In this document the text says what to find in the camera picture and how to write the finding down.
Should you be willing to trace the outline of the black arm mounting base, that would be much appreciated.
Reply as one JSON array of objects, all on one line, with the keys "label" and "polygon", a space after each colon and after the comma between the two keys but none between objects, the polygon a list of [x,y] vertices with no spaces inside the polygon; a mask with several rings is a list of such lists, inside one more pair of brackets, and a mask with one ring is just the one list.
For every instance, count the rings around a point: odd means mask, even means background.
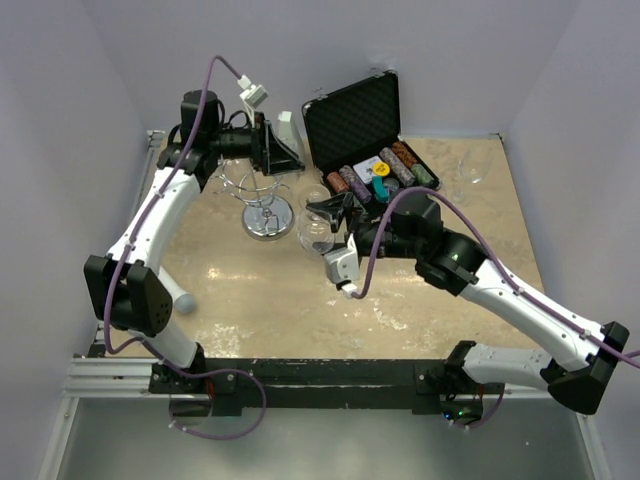
[{"label": "black arm mounting base", "polygon": [[189,379],[155,364],[149,391],[168,395],[180,416],[196,416],[204,402],[214,416],[239,416],[245,409],[409,410],[439,414],[447,400],[478,399],[504,391],[500,384],[481,386],[432,359],[213,359],[207,379]]}]

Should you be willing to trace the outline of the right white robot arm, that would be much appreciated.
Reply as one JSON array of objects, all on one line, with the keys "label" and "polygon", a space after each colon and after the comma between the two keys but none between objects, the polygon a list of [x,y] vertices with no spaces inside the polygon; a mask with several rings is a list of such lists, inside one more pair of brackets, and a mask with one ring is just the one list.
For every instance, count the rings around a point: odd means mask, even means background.
[{"label": "right white robot arm", "polygon": [[379,218],[357,208],[349,192],[306,208],[332,231],[347,227],[344,242],[324,255],[326,276],[345,297],[368,295],[377,259],[412,259],[425,283],[484,308],[535,342],[529,350],[459,343],[445,369],[456,392],[477,384],[513,384],[545,391],[562,406],[593,415],[617,365],[639,365],[623,352],[626,327],[586,319],[522,281],[471,221],[434,190],[399,190]]}]

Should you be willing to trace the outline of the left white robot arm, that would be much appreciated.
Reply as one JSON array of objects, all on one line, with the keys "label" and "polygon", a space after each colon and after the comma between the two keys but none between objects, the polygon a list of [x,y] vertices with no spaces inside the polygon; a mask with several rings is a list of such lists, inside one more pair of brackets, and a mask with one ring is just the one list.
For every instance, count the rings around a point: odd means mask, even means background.
[{"label": "left white robot arm", "polygon": [[195,90],[183,97],[180,123],[160,153],[152,185],[125,232],[103,256],[91,255],[84,277],[104,332],[129,333],[158,358],[174,365],[171,378],[185,392],[200,390],[207,368],[196,361],[198,344],[172,319],[173,299],[161,279],[161,263],[175,229],[223,160],[247,159],[266,176],[301,171],[297,152],[280,140],[257,111],[263,86],[243,87],[247,120],[234,127],[223,120],[217,95]]}]

